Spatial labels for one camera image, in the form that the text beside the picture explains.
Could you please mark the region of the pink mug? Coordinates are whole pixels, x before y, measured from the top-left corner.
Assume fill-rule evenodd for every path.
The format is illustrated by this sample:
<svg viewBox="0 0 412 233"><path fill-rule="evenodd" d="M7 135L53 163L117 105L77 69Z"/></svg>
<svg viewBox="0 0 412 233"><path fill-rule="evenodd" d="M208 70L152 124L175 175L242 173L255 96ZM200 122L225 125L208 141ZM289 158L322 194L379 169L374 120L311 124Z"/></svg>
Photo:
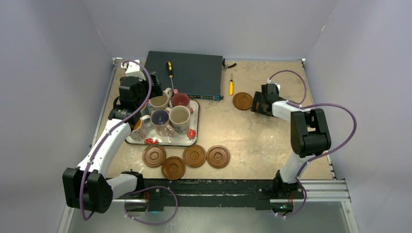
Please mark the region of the pink mug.
<svg viewBox="0 0 412 233"><path fill-rule="evenodd" d="M188 95L184 93L176 93L171 98L172 107L185 106L190 109L190 99Z"/></svg>

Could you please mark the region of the cream floral mug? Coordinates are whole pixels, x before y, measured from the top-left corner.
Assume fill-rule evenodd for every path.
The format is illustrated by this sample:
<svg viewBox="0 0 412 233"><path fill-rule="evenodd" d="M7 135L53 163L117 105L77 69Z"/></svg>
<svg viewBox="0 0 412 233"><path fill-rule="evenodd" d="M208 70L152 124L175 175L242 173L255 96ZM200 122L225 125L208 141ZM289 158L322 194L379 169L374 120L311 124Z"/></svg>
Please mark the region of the cream floral mug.
<svg viewBox="0 0 412 233"><path fill-rule="evenodd" d="M187 134L190 130L190 111L185 106L166 108L169 112L170 122L178 134Z"/></svg>

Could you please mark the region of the wooden coaster front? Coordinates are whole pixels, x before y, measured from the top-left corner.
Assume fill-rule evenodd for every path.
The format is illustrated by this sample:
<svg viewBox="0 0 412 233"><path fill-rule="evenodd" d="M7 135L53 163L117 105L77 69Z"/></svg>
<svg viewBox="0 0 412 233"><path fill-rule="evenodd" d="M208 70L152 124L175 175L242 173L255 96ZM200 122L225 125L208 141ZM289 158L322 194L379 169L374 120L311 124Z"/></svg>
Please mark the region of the wooden coaster front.
<svg viewBox="0 0 412 233"><path fill-rule="evenodd" d="M171 181L182 178L186 171L184 160L177 156L166 158L161 166L163 176Z"/></svg>

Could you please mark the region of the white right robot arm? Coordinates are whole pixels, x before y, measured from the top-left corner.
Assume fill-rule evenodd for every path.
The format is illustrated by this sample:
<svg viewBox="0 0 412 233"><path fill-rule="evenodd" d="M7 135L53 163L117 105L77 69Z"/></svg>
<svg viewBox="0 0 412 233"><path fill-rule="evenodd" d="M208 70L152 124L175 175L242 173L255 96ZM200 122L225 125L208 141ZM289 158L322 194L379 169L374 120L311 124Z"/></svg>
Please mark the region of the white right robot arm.
<svg viewBox="0 0 412 233"><path fill-rule="evenodd" d="M263 84L255 93L251 111L290 123L292 153L286 164L277 171L267 194L283 198L298 189L298 182L310 159L320 156L331 147L331 138L322 109L303 109L280 97L276 84Z"/></svg>

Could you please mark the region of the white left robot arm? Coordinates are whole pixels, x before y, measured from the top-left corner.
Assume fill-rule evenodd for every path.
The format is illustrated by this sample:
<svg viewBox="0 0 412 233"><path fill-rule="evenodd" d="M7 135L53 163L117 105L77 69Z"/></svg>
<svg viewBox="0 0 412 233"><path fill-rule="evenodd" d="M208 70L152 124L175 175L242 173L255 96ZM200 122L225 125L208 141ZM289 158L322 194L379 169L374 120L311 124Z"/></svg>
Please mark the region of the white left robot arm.
<svg viewBox="0 0 412 233"><path fill-rule="evenodd" d="M125 171L114 178L107 171L122 143L141 117L140 110L148 99L163 94L154 73L151 81L127 76L120 79L119 96L113 102L103 133L85 159L75 168L67 168L63 186L68 207L94 213L105 213L112 200L128 194L134 199L143 196L145 185L139 172Z"/></svg>

